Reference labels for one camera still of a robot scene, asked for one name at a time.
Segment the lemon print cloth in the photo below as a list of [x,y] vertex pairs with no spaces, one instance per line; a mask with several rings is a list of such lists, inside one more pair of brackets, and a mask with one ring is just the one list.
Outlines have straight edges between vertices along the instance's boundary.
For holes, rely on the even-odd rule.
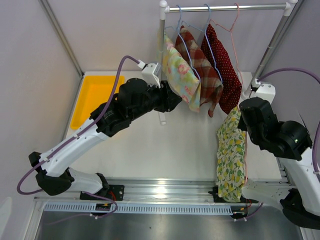
[[246,183],[246,132],[238,128],[241,112],[234,107],[216,134],[218,196],[228,203],[239,203]]

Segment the red polka dot skirt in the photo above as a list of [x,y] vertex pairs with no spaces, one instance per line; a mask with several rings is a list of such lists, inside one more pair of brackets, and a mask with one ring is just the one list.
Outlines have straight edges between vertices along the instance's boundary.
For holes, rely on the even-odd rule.
[[223,91],[219,105],[223,112],[229,114],[239,103],[242,83],[212,25],[208,25],[200,49],[222,79]]

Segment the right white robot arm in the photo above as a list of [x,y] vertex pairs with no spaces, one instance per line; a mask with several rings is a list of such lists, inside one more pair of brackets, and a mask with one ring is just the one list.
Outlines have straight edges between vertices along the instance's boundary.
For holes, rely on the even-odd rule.
[[[315,142],[304,125],[279,121],[262,98],[244,100],[229,111],[217,132],[217,188],[212,194],[227,203],[255,200],[280,210],[293,224],[320,228],[320,168]],[[277,188],[248,178],[247,144],[278,158],[294,185]]]

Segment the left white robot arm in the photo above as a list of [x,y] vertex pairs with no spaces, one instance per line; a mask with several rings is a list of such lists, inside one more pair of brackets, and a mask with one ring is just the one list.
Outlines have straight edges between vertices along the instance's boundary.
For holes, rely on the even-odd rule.
[[128,128],[134,120],[151,111],[170,112],[181,101],[165,80],[156,87],[140,78],[129,79],[110,102],[102,103],[90,114],[74,135],[47,152],[34,151],[28,156],[33,167],[43,163],[36,169],[38,186],[50,196],[79,191],[82,200],[110,197],[111,188],[103,174],[80,172],[71,164],[95,145]]

